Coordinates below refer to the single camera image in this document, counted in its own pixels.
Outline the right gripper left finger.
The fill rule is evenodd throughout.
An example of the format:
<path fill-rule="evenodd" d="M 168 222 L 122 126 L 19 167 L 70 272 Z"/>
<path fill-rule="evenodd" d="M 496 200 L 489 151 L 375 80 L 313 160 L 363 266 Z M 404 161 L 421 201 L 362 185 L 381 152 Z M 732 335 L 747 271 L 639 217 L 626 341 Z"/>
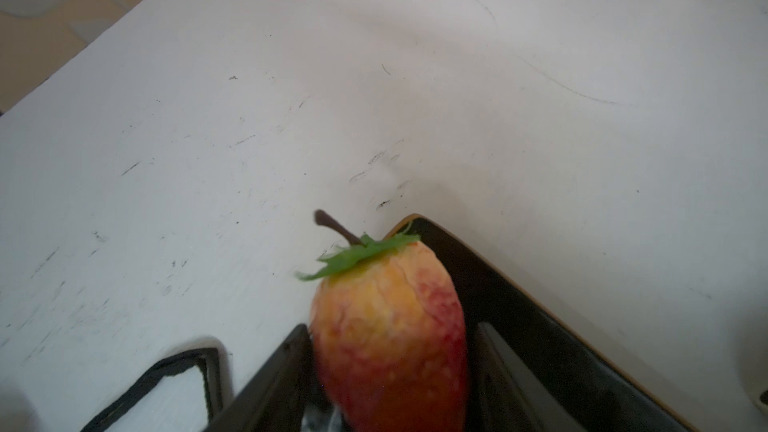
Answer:
<path fill-rule="evenodd" d="M 299 324 L 207 429 L 299 431 L 313 378 L 312 342 L 307 326 Z"/>

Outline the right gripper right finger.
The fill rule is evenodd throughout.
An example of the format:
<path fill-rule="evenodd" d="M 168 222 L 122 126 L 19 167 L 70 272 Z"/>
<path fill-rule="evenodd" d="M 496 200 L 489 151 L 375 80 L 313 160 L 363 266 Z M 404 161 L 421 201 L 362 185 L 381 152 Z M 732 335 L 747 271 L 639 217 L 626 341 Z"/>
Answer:
<path fill-rule="evenodd" d="M 486 431 L 582 431 L 496 329 L 478 324 L 474 373 Z"/>

